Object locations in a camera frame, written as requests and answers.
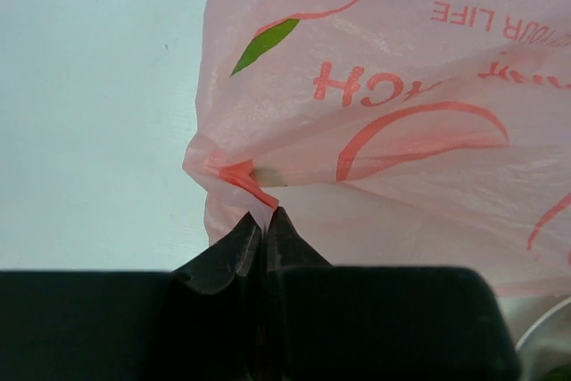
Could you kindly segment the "white oval plate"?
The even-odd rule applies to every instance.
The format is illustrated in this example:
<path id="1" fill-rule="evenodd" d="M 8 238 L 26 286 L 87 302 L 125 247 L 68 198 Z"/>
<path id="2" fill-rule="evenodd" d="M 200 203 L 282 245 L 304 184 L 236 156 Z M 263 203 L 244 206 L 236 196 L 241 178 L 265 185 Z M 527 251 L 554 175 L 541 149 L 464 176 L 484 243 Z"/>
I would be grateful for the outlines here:
<path id="1" fill-rule="evenodd" d="M 570 379 L 570 298 L 543 314 L 516 346 L 521 380 Z"/>

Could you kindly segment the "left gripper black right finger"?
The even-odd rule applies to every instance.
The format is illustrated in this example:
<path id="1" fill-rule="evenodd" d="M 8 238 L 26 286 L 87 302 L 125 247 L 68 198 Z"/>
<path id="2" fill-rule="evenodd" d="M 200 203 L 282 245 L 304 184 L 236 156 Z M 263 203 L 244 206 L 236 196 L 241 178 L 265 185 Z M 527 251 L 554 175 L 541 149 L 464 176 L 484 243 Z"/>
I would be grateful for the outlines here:
<path id="1" fill-rule="evenodd" d="M 269 380 L 516 380 L 492 289 L 472 269 L 335 266 L 274 212 L 264 240 Z"/>

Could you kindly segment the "pink plastic bag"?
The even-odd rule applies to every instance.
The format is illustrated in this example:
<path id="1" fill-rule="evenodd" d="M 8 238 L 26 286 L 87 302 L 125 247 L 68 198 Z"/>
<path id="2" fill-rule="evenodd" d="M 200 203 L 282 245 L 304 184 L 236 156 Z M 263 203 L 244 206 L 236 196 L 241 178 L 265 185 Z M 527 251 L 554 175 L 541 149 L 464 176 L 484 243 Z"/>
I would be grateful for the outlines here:
<path id="1" fill-rule="evenodd" d="M 570 291 L 570 0 L 207 0 L 195 105 L 213 242 Z"/>

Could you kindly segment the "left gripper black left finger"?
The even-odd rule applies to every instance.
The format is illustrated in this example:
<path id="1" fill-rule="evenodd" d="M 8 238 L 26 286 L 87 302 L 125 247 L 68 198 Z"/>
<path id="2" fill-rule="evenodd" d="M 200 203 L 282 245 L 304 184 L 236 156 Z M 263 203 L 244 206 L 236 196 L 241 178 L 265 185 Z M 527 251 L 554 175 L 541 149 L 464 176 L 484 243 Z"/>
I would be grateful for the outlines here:
<path id="1" fill-rule="evenodd" d="M 5 270 L 4 380 L 236 380 L 261 230 L 243 216 L 171 272 Z"/>

